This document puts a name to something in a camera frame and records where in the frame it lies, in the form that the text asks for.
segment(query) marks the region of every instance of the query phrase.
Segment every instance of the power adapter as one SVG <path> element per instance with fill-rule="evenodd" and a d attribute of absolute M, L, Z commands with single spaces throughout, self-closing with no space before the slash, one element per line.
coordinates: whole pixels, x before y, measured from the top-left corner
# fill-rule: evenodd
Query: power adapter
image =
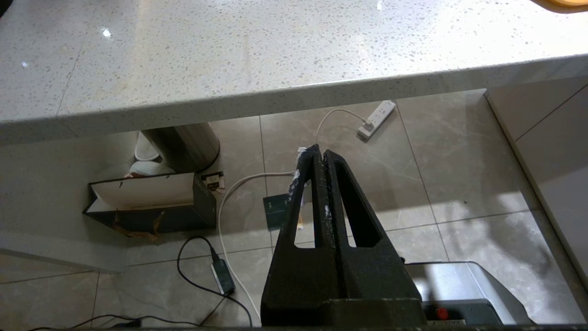
<path fill-rule="evenodd" d="M 358 138 L 363 141 L 368 141 L 377 129 L 382 126 L 382 123 L 390 116 L 392 111 L 396 108 L 396 104 L 392 100 L 382 101 L 382 103 L 373 111 L 366 122 L 358 129 Z"/>
<path fill-rule="evenodd" d="M 215 277 L 216 285 L 219 288 L 219 292 L 222 295 L 232 294 L 235 291 L 235 283 L 233 278 L 230 276 L 229 267 L 223 259 L 220 259 L 218 255 L 212 256 L 211 270 Z"/>

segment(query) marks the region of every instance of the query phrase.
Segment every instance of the gray trash can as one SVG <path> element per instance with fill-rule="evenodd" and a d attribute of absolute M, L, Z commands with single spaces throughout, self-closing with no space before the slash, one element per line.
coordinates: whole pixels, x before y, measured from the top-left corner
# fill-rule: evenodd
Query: gray trash can
<path fill-rule="evenodd" d="M 216 161 L 221 150 L 221 143 L 208 123 L 141 132 L 168 166 L 179 173 L 206 170 Z"/>

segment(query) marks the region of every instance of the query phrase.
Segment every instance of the white power strip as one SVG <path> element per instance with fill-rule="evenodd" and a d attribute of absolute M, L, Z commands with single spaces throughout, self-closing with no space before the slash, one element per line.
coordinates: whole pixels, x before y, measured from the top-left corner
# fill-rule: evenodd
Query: white power strip
<path fill-rule="evenodd" d="M 372 115 L 367 118 L 367 124 L 364 123 L 358 129 L 358 138 L 363 141 L 368 141 L 372 138 L 376 130 L 382 126 L 382 123 L 390 116 L 392 111 L 396 108 L 396 104 L 392 100 L 382 101 L 382 103 L 373 111 Z"/>

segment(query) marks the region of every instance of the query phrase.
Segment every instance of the white quartz countertop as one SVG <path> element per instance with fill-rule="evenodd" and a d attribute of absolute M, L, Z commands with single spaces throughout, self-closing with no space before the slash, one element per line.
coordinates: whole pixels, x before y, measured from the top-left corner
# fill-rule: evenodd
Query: white quartz countertop
<path fill-rule="evenodd" d="M 0 18 L 0 145 L 588 75 L 588 12 L 555 8 L 15 0 Z"/>

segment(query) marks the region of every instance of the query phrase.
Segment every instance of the orange object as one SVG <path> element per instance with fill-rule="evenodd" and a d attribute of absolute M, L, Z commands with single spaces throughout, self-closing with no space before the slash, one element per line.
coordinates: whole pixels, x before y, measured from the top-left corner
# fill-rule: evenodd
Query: orange object
<path fill-rule="evenodd" d="M 447 320 L 449 318 L 449 312 L 445 308 L 437 308 L 435 313 L 437 314 L 437 318 L 440 320 Z"/>
<path fill-rule="evenodd" d="M 549 0 L 556 5 L 567 6 L 567 7 L 575 7 L 575 6 L 583 6 L 588 5 L 588 0 Z"/>

